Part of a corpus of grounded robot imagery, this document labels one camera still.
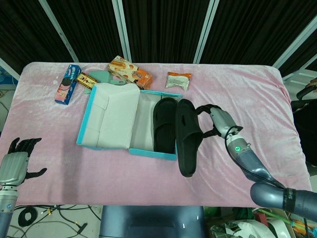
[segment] robotic hand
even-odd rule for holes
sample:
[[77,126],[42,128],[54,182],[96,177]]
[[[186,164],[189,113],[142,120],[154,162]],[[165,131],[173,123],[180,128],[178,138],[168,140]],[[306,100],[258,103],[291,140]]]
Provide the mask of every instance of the robotic hand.
[[317,222],[317,193],[285,188],[273,178],[250,148],[250,143],[239,134],[242,127],[236,125],[231,115],[218,106],[206,106],[209,106],[215,134],[224,138],[232,160],[249,180],[255,182],[251,187],[252,200],[261,207],[280,208]]
[[0,165],[0,238],[6,238],[15,203],[18,198],[17,187],[25,179],[41,176],[47,170],[41,169],[37,173],[27,172],[29,157],[33,148],[41,138],[22,140],[20,138],[12,141],[8,154],[6,154]]

